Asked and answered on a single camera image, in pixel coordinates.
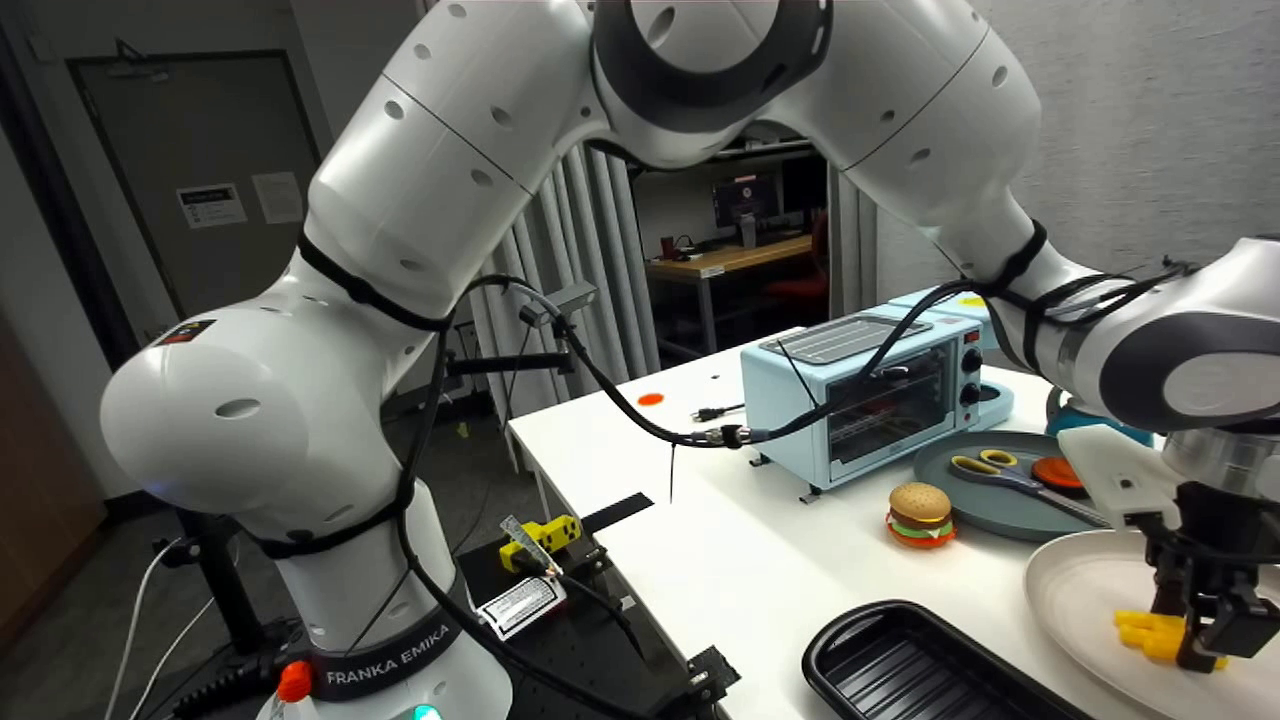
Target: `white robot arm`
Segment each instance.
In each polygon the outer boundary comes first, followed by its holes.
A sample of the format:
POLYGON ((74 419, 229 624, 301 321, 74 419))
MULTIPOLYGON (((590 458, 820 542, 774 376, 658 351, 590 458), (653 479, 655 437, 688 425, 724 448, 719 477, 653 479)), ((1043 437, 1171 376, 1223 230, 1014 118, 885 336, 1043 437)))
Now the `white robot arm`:
MULTIPOLYGON (((395 512, 431 578, 457 584, 431 494, 395 500, 381 401, 564 149, 695 165, 749 118, 805 130, 876 202, 928 228, 994 291, 1006 349, 1093 409, 1191 427, 1201 456, 1230 452, 1223 427, 1274 412, 1274 381, 1234 392, 1223 376, 1280 372, 1280 309, 1264 291, 1280 246, 1245 240, 1150 291, 1086 278, 1011 194, 1040 99, 965 0, 444 0, 314 171, 286 271, 159 336, 104 394, 124 473, 276 549, 324 714, 420 698, 444 714, 506 711, 504 666, 424 584, 375 614, 407 565, 395 512)), ((1274 473, 1201 479, 1280 500, 1274 473)))

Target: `toy hamburger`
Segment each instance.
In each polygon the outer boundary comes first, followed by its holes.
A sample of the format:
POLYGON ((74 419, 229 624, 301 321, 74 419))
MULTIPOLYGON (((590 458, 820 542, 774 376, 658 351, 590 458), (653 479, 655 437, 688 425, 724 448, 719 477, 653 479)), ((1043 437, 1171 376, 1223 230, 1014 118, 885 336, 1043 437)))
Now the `toy hamburger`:
POLYGON ((888 514, 885 514, 888 536, 910 549, 942 549, 954 536, 950 522, 950 494, 941 493, 937 483, 900 483, 888 494, 888 514))

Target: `white cable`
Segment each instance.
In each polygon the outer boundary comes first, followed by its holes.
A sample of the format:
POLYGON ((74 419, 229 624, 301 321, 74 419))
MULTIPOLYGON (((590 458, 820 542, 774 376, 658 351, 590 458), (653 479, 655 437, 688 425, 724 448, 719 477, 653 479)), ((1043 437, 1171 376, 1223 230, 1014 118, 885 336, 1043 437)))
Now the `white cable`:
POLYGON ((132 639, 134 639, 134 618, 144 614, 149 584, 150 584, 159 558, 163 558, 174 542, 180 542, 180 536, 167 538, 167 542, 150 555, 150 565, 144 569, 144 576, 139 576, 139 584, 134 584, 134 591, 132 591, 127 632, 124 632, 124 649, 119 649, 119 663, 114 663, 114 679, 111 679, 111 695, 108 695, 104 720, 111 720, 111 714, 114 714, 114 703, 119 703, 119 689, 124 689, 124 671, 127 671, 132 639))
POLYGON ((163 671, 163 663, 172 658, 172 652, 192 635, 192 628, 213 613, 213 597, 196 609, 196 614, 172 635, 172 645, 163 649, 163 655, 154 658, 144 695, 132 703, 127 720, 139 720, 139 711, 149 707, 149 695, 163 671))

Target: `black plate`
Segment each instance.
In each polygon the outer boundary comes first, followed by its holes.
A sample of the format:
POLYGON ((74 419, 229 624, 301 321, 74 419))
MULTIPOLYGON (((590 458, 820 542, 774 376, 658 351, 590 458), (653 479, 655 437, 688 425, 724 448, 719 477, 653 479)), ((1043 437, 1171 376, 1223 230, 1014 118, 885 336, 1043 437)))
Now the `black plate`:
POLYGON ((845 720, 1084 720, 1084 711, 918 605, 865 605, 820 628, 805 679, 845 720))

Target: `cabinet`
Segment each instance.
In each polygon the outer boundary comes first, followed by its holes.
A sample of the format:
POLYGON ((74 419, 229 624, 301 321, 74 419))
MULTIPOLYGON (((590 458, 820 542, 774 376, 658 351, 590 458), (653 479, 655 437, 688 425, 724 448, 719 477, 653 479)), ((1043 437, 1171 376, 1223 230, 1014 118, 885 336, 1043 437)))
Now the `cabinet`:
POLYGON ((101 518, 101 488, 0 314, 0 645, 67 578, 101 518))

